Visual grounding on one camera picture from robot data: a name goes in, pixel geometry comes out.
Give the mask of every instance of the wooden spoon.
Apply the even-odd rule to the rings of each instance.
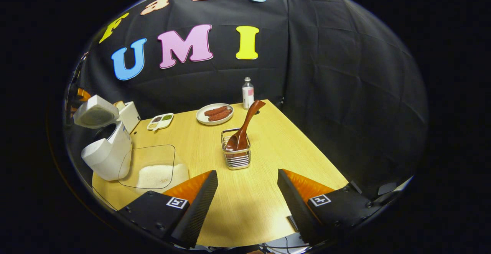
[[[249,107],[249,111],[247,111],[247,116],[245,116],[245,121],[242,127],[237,130],[235,134],[233,134],[230,139],[228,139],[227,145],[225,147],[226,151],[235,151],[240,149],[247,148],[247,126],[249,126],[249,122],[256,114],[256,112],[263,106],[265,106],[265,102],[261,102],[260,100],[254,101],[254,103]]]

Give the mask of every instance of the table surface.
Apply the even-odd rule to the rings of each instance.
[[[269,100],[254,115],[247,135],[251,141],[248,168],[229,170],[221,149],[221,132],[242,126],[247,111],[232,105],[226,123],[207,126],[196,119],[197,111],[174,115],[165,129],[147,130],[151,119],[142,120],[131,133],[133,149],[171,144],[189,169],[189,177],[216,170],[219,185],[205,218],[197,244],[238,247],[269,242],[294,233],[288,206],[277,186],[278,169],[304,175],[335,190],[347,180],[324,154]],[[92,186],[115,209],[138,198],[135,191],[116,181],[93,174]]]

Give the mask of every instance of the pink letter m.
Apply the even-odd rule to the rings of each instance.
[[[162,42],[162,63],[160,68],[170,68],[176,65],[176,60],[172,58],[172,52],[177,56],[181,63],[186,62],[189,50],[193,48],[193,54],[189,58],[191,61],[203,61],[213,58],[208,46],[208,32],[212,25],[197,25],[189,32],[184,41],[175,30],[164,32],[157,38]]]

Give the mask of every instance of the white appliance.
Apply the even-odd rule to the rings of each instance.
[[[129,133],[140,121],[135,104],[127,102],[118,109],[99,95],[94,95],[77,109],[73,118],[79,126],[103,128],[96,140],[82,149],[81,156],[86,164],[104,180],[125,177],[131,161]]]

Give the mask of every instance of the utensil holder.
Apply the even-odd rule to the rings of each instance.
[[[221,132],[221,149],[223,150],[223,156],[225,156],[225,160],[227,162],[227,167],[230,170],[238,170],[240,168],[247,168],[250,165],[250,141],[249,136],[247,137],[247,148],[239,149],[235,151],[226,151],[225,147],[228,143],[230,137],[232,137],[233,133],[236,132],[240,128],[227,129]]]

